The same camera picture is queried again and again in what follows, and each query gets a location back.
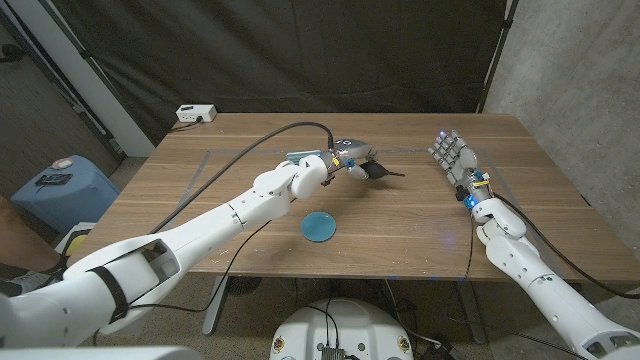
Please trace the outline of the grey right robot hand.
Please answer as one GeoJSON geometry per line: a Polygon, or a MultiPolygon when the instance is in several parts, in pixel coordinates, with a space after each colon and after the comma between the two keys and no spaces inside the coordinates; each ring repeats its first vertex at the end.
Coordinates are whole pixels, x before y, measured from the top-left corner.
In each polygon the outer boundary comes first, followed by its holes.
{"type": "Polygon", "coordinates": [[[468,208],[493,196],[489,175],[479,170],[476,153],[455,131],[441,131],[429,154],[442,167],[458,201],[468,208]]]}

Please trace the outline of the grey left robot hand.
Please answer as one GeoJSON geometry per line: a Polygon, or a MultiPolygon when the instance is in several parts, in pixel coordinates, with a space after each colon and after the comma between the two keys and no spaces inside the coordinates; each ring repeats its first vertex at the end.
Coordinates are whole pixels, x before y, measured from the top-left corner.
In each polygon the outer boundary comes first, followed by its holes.
{"type": "Polygon", "coordinates": [[[373,179],[372,170],[368,167],[377,159],[377,149],[361,140],[341,139],[331,149],[322,152],[320,158],[327,168],[327,182],[342,168],[354,179],[373,179]]]}

